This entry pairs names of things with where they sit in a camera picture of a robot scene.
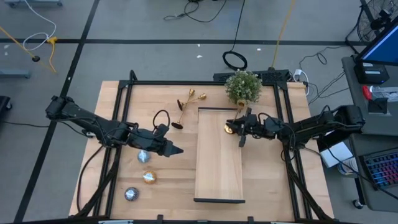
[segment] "potted plant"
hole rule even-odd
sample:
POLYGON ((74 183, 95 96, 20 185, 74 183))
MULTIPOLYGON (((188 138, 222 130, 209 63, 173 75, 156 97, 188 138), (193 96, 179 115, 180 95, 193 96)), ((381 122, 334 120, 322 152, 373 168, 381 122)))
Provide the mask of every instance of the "potted plant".
POLYGON ((225 83, 230 102, 245 107, 249 102, 257 102, 261 92, 261 79, 250 71, 237 71, 225 83))

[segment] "gold decorative stick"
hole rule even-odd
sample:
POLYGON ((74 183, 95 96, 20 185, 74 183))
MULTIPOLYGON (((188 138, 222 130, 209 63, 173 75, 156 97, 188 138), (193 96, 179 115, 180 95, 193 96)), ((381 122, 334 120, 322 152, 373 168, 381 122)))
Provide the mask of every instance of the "gold decorative stick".
MULTIPOLYGON (((191 96, 193 96, 193 94, 195 94, 195 90, 189 89, 189 97, 188 97, 187 102, 189 101, 189 99, 191 98, 191 96)), ((175 128, 177 128, 177 129, 183 129, 183 126, 181 125, 181 119, 182 119, 182 115, 184 115, 185 109, 187 109, 187 106, 185 105, 185 107, 183 107, 179 100, 177 100, 177 103, 178 103, 178 107, 179 107, 180 109, 183 108, 183 110, 182 110, 180 119, 178 119, 177 122, 173 122, 173 123, 172 123, 172 126, 175 127, 175 128)))
POLYGON ((206 93, 203 93, 203 94, 201 94, 200 96, 198 96, 198 98, 196 98, 196 99, 194 99, 194 100, 187 101, 186 103, 181 103, 180 109, 182 110, 182 108, 183 108, 185 105, 187 105, 188 103, 194 102, 194 101, 196 101, 196 100, 204 100, 204 99, 206 99, 206 97, 207 97, 206 93))

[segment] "black clamp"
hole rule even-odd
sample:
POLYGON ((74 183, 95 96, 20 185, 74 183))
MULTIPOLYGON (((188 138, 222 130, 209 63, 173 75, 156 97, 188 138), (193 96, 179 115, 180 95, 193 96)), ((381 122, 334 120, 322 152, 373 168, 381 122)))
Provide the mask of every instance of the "black clamp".
POLYGON ((156 224, 163 224, 163 215, 157 215, 156 224))
POLYGON ((248 224, 254 224, 254 217, 248 217, 248 224))

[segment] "silver ball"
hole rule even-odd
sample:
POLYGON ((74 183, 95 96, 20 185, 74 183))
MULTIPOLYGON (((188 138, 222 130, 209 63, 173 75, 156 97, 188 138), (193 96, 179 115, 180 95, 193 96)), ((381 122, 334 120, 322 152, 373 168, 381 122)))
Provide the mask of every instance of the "silver ball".
POLYGON ((137 159, 140 163, 146 163, 150 159, 150 153, 145 150, 140 150, 138 152, 137 159))
POLYGON ((124 193, 124 198, 132 202, 138 198, 138 195, 139 191, 135 187, 129 187, 124 193))

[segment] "blue screen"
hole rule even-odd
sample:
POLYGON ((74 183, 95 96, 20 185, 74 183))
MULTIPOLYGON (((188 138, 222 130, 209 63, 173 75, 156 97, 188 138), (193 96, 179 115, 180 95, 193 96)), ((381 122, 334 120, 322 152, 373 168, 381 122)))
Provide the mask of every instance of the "blue screen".
POLYGON ((362 57, 363 60, 398 63, 398 26, 391 29, 373 48, 362 57))

